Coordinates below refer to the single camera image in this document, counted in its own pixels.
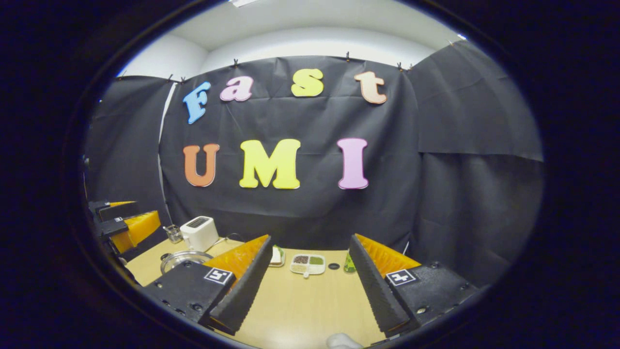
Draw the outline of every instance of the wooden table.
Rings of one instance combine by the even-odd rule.
[[[240,244],[226,240],[207,253],[216,256]],[[131,260],[127,268],[145,286],[161,276],[161,255],[186,249],[184,242],[172,244],[165,240]],[[235,336],[216,332],[268,349],[325,349],[327,337],[341,332],[365,347],[386,338],[379,331],[360,277],[342,269],[347,251],[284,251],[285,264],[267,268],[254,303]],[[291,258],[297,253],[325,256],[327,264],[338,263],[340,268],[326,268],[325,273],[304,279],[289,269]]]

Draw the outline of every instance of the letter i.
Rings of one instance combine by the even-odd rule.
[[[363,149],[368,142],[362,138],[343,138],[337,143],[342,149],[342,179],[338,182],[341,189],[364,189],[368,180],[364,178]]]

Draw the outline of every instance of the blue letter f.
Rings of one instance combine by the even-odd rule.
[[[205,91],[209,90],[210,87],[211,84],[205,81],[183,98],[183,102],[187,105],[187,111],[190,113],[190,118],[187,120],[190,125],[205,114],[205,108],[202,108],[201,105],[206,104]]]

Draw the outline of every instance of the green food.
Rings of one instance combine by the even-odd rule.
[[[323,258],[319,258],[319,257],[310,257],[310,264],[318,264],[318,265],[321,265],[321,264],[323,264]]]

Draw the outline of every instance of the green bottle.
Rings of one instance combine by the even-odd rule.
[[[347,252],[347,259],[345,260],[344,266],[345,273],[354,273],[356,271],[355,265],[353,264],[353,260],[351,259],[351,255]]]

